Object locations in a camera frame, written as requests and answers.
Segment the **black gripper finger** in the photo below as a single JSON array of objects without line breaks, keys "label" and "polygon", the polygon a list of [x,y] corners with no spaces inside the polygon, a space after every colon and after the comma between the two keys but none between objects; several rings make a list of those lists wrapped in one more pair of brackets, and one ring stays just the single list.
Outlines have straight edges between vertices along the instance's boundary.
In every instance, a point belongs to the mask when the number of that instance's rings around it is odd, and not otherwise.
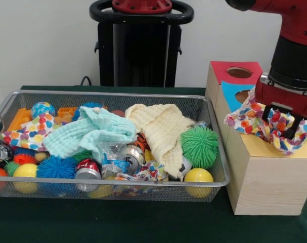
[{"label": "black gripper finger", "polygon": [[266,123],[266,124],[269,124],[269,115],[270,115],[270,112],[271,112],[271,107],[270,106],[265,106],[265,109],[263,111],[263,114],[262,114],[262,120]]},{"label": "black gripper finger", "polygon": [[293,122],[292,126],[289,127],[284,133],[284,137],[286,139],[293,139],[301,121],[302,121],[301,116],[295,116],[294,117],[294,122]]}]

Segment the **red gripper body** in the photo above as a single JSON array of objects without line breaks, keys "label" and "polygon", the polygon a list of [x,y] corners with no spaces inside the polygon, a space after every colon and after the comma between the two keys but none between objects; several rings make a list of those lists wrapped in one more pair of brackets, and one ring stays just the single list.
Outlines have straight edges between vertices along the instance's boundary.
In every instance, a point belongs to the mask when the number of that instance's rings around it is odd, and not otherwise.
[{"label": "red gripper body", "polygon": [[307,90],[285,87],[262,73],[255,86],[255,100],[281,113],[307,118]]}]

